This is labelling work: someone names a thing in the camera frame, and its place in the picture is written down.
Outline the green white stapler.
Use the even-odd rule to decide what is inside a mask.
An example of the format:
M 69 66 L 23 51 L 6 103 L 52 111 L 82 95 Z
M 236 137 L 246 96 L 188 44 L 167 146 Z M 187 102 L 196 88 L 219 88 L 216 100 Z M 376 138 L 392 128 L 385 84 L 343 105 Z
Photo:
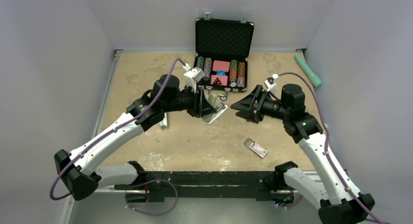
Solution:
M 217 100 L 218 100 L 218 95 L 212 93 L 208 96 L 207 102 L 208 104 L 213 105 L 213 104 L 217 104 Z M 207 124 L 211 124 L 212 122 L 217 120 L 218 117 L 220 117 L 227 109 L 228 109 L 228 106 L 225 103 L 221 102 L 217 104 L 216 106 L 214 106 L 213 113 L 203 116 L 202 120 Z

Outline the light blue stapler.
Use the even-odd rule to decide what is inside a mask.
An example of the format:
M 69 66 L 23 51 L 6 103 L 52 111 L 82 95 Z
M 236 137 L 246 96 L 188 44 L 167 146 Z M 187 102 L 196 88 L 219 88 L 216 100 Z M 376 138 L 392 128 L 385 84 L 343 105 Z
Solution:
M 168 128 L 168 114 L 167 113 L 164 113 L 163 119 L 158 124 L 161 129 Z

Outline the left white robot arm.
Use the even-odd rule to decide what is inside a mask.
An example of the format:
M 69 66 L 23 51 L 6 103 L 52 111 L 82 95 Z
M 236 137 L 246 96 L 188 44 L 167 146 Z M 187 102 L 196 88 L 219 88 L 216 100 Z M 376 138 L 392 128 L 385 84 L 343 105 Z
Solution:
M 171 74 L 161 76 L 151 89 L 133 101 L 114 123 L 93 139 L 71 151 L 61 149 L 56 152 L 57 178 L 50 189 L 50 198 L 60 199 L 54 195 L 58 181 L 76 201 L 87 198 L 98 188 L 111 185 L 142 188 L 145 171 L 138 162 L 109 167 L 101 166 L 101 163 L 125 143 L 161 122 L 168 112 L 186 111 L 196 118 L 208 116 L 207 123 L 210 124 L 227 108 L 225 104 L 216 105 L 207 100 L 196 75 L 185 73 L 184 77 L 186 86 L 181 90 L 179 78 Z

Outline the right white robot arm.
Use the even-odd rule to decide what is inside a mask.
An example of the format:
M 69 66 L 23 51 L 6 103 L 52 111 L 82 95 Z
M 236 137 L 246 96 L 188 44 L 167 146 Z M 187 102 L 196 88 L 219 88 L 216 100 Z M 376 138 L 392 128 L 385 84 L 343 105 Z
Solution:
M 367 219 L 375 205 L 371 194 L 364 194 L 351 181 L 327 144 L 318 120 L 305 110 L 301 86 L 286 84 L 279 100 L 257 85 L 249 95 L 230 107 L 236 116 L 258 124 L 264 116 L 282 120 L 284 130 L 310 159 L 321 182 L 306 175 L 292 161 L 275 166 L 265 182 L 276 188 L 290 187 L 307 199 L 324 224 L 357 224 Z

